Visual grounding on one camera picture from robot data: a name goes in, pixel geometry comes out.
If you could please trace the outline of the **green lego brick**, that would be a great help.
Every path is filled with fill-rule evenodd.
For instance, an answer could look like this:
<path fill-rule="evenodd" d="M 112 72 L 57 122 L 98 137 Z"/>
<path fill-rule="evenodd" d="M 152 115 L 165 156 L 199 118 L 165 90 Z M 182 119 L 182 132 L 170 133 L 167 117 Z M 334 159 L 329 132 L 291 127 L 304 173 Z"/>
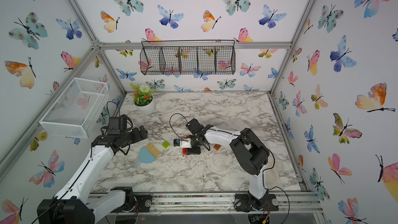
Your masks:
<path fill-rule="evenodd" d="M 165 142 L 162 143 L 162 147 L 163 147 L 164 149 L 167 149 L 169 146 L 170 146 L 170 143 L 167 142 L 167 141 L 165 141 Z"/>

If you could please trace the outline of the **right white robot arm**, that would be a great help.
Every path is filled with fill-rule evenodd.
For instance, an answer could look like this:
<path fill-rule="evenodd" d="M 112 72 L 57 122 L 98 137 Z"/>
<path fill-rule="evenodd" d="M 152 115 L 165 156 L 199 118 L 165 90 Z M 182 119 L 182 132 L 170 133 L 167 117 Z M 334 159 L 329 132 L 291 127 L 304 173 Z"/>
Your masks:
<path fill-rule="evenodd" d="M 251 129 L 227 131 L 210 124 L 203 126 L 196 119 L 190 120 L 186 127 L 191 132 L 188 136 L 191 147 L 187 148 L 186 154 L 199 155 L 202 147 L 210 150 L 211 145 L 230 148 L 239 165 L 250 175 L 249 195 L 256 200 L 265 198 L 264 171 L 271 152 Z"/>

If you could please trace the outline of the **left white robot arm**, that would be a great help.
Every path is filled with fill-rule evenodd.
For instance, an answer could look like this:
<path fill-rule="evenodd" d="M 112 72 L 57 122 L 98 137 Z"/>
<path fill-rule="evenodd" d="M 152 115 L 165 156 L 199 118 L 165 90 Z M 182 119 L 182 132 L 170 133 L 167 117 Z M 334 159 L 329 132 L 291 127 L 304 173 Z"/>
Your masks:
<path fill-rule="evenodd" d="M 100 174 L 124 147 L 145 140 L 148 131 L 140 126 L 118 135 L 99 135 L 91 144 L 85 161 L 53 196 L 37 207 L 40 224 L 96 224 L 113 211 L 138 213 L 139 203 L 131 187 L 116 186 L 106 196 L 89 203 L 89 195 Z"/>

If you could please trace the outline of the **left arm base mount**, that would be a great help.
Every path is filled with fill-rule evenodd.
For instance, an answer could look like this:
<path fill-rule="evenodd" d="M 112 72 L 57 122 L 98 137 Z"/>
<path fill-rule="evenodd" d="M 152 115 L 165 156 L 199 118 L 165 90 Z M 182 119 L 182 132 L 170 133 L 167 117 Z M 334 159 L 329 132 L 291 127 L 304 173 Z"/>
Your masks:
<path fill-rule="evenodd" d="M 153 196 L 133 192 L 132 187 L 114 187 L 110 192 L 121 191 L 125 193 L 124 204 L 116 208 L 113 213 L 149 213 Z"/>

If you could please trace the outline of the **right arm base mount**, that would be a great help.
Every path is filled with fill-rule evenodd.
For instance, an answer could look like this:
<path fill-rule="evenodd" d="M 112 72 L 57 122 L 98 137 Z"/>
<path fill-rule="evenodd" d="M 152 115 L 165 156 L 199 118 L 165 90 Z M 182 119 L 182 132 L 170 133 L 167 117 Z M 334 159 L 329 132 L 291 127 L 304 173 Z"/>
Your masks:
<path fill-rule="evenodd" d="M 266 193 L 260 200 L 250 193 L 236 194 L 234 209 L 238 212 L 248 213 L 250 211 L 278 211 L 278 200 L 274 194 Z"/>

